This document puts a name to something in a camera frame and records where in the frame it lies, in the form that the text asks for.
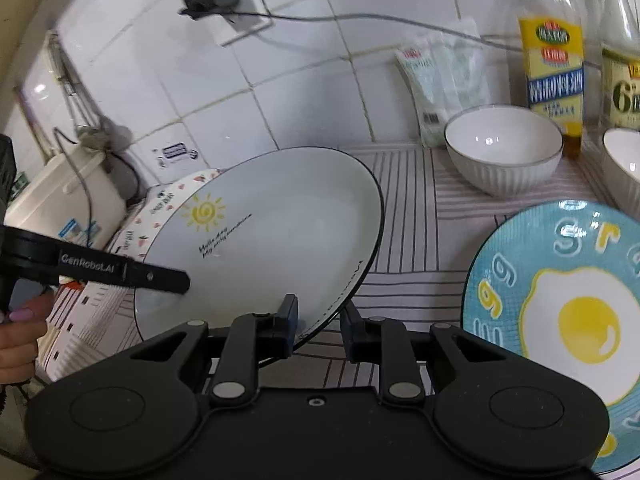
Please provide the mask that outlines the person's left hand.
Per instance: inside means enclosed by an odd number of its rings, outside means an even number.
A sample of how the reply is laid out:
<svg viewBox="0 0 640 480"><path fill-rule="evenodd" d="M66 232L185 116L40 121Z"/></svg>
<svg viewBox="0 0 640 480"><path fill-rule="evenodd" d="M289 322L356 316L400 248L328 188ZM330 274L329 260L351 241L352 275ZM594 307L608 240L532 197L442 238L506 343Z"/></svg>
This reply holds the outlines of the person's left hand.
<svg viewBox="0 0 640 480"><path fill-rule="evenodd" d="M38 340L47 333L47 317L54 305L54 292L47 289L9 315L0 330L0 382L27 382L35 375Z"/></svg>

